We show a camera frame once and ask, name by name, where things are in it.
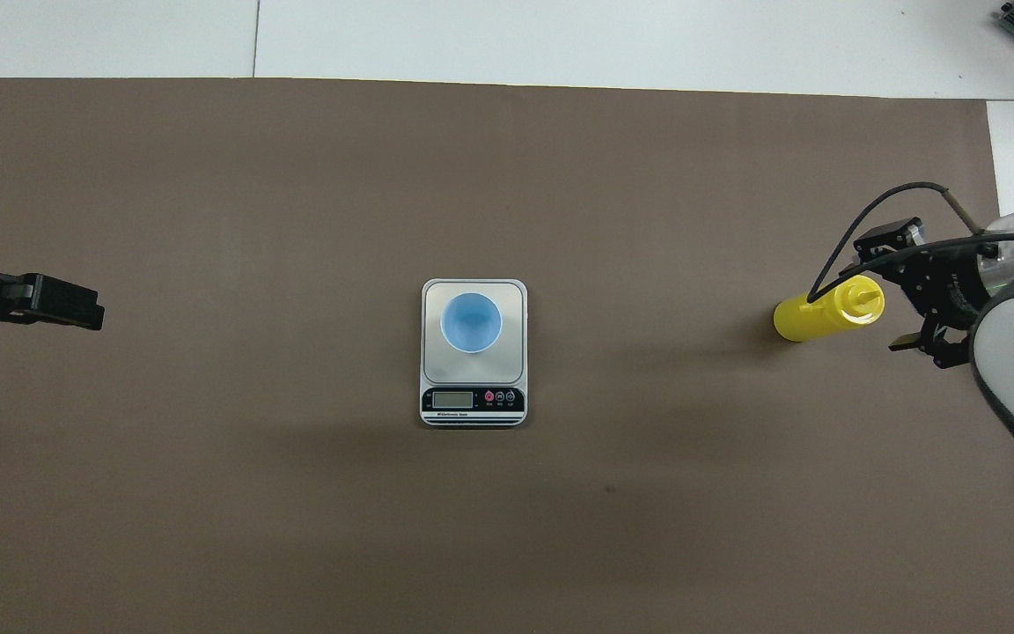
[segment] brown paper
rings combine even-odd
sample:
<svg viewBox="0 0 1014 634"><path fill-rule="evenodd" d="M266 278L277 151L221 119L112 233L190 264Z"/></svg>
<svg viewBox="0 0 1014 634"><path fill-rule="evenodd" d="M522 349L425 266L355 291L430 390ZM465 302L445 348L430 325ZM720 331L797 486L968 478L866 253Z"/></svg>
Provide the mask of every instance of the brown paper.
<svg viewBox="0 0 1014 634"><path fill-rule="evenodd" d="M983 103L0 80L0 272L107 306L0 328L0 631L1014 631L969 369L772 329L921 180L997 215ZM419 423L431 277L527 285L523 428Z"/></svg>

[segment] black cable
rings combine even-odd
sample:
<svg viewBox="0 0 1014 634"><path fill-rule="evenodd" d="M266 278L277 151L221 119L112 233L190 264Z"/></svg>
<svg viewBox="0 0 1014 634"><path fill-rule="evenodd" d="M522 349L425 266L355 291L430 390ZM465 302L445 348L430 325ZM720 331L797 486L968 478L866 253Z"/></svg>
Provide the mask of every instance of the black cable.
<svg viewBox="0 0 1014 634"><path fill-rule="evenodd" d="M874 208L877 208L878 205L885 201L886 198L893 197L894 194L910 190L933 190L934 192L941 194L941 197L945 198L945 202L949 204L954 213L957 213L957 217L960 217L961 222L964 222L965 227L969 228L969 231L972 232L973 236L984 231L984 229L981 228L981 225L976 224L975 221L972 220L969 213L964 211L963 206L961 206L960 202L953 197L953 194L949 193L949 188L946 188L944 185L930 184L930 182L919 181L917 184L898 185L896 188L890 188L886 190L886 192L878 194L878 197L874 198L874 200L871 201L871 204L866 205L863 211L858 213L856 220L852 221L851 227L844 232L844 237L840 237L840 243L838 243L837 249L831 252L831 256L828 257L828 261L823 264L823 268L820 269L819 276L816 276L816 281L812 282L812 288L808 289L808 297L816 296L816 289L820 288L820 282L828 276L831 266L835 262L837 262L837 258L840 257L840 252L844 251L844 246L848 244L848 240L851 239L852 233L856 232L856 228L861 224L861 222L863 222L863 219L867 217L869 213L874 211Z"/></svg>
<svg viewBox="0 0 1014 634"><path fill-rule="evenodd" d="M931 254L938 251L945 251L953 248L960 248L960 245L965 244L981 244L985 242L1011 242L1014 241L1014 233L982 233L979 236L967 236L967 237L953 237L949 240L941 240L937 242L931 242L929 244L918 244L914 248L906 248L903 250L897 250L896 252L888 253L886 256L881 256L874 258L870 262L865 262L865 264L860 264L854 269L849 269L842 276L835 278L831 284L825 285L819 291L810 291L808 293L808 302L812 303L820 297L825 296L829 292L832 292L837 286L844 284L844 282L851 280L851 278L858 276L860 273L869 272L869 270L880 269L886 264L893 264L893 262L904 261L906 258L917 256L918 254Z"/></svg>

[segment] blue cup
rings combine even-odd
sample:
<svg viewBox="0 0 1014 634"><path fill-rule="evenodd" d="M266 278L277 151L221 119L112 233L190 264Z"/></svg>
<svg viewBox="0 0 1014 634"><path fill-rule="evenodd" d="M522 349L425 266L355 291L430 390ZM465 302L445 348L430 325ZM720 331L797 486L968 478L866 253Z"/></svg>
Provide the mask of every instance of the blue cup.
<svg viewBox="0 0 1014 634"><path fill-rule="evenodd" d="M503 329L503 314L496 302L480 293L452 297L440 314L443 338L461 352L484 352L495 344Z"/></svg>

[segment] yellow bottle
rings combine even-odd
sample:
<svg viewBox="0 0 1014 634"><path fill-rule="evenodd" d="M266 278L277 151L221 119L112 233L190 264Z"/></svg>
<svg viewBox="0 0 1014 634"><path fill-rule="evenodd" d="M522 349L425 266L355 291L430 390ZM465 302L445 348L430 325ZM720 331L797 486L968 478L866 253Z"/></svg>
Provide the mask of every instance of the yellow bottle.
<svg viewBox="0 0 1014 634"><path fill-rule="evenodd" d="M885 301L876 281L855 276L840 284L816 303L808 293L786 299L773 311L773 328L789 341L808 341L874 323L882 314Z"/></svg>

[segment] kitchen scale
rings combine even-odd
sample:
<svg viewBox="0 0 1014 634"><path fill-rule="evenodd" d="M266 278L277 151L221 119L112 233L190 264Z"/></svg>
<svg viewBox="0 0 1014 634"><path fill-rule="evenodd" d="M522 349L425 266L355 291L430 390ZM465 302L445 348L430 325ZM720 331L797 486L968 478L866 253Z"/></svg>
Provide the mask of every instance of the kitchen scale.
<svg viewBox="0 0 1014 634"><path fill-rule="evenodd" d="M512 426L526 417L526 286L430 280L422 289L422 420Z"/></svg>

